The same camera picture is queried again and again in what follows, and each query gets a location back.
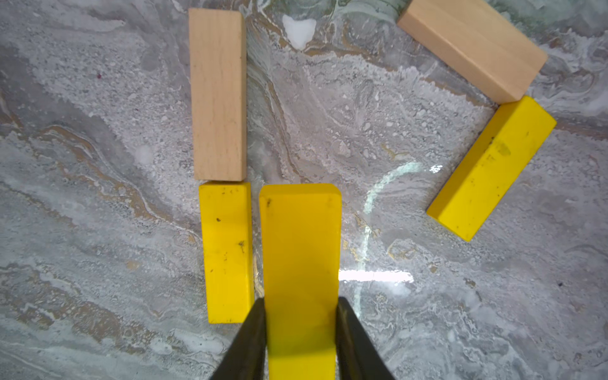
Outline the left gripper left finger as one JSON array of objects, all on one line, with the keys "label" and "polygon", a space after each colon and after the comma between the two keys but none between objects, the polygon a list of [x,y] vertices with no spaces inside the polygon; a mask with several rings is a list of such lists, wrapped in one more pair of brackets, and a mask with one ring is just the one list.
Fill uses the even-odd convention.
[{"label": "left gripper left finger", "polygon": [[267,326],[264,298],[257,299],[210,380],[264,378]]}]

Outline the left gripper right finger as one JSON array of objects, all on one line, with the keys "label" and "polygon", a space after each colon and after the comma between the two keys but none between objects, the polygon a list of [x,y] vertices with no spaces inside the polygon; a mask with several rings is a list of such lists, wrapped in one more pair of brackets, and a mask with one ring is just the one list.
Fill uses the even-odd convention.
[{"label": "left gripper right finger", "polygon": [[395,380],[345,297],[338,298],[335,342],[340,379]]}]

